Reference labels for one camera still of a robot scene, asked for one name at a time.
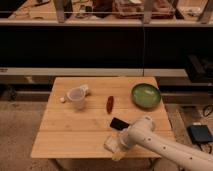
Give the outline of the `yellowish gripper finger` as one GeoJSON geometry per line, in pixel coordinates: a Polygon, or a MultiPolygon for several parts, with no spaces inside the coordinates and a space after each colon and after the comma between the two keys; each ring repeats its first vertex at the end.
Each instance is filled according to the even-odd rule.
{"type": "Polygon", "coordinates": [[[112,155],[113,161],[120,161],[122,158],[124,158],[126,155],[126,152],[123,150],[116,150],[112,155]]]}

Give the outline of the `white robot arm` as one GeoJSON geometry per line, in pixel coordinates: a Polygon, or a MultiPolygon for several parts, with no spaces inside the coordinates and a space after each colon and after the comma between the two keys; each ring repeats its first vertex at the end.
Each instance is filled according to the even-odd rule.
{"type": "Polygon", "coordinates": [[[154,128],[152,118],[145,115],[121,131],[116,137],[113,159],[120,160],[130,149],[138,145],[173,161],[188,171],[213,171],[213,155],[163,138],[154,133],[154,128]]]}

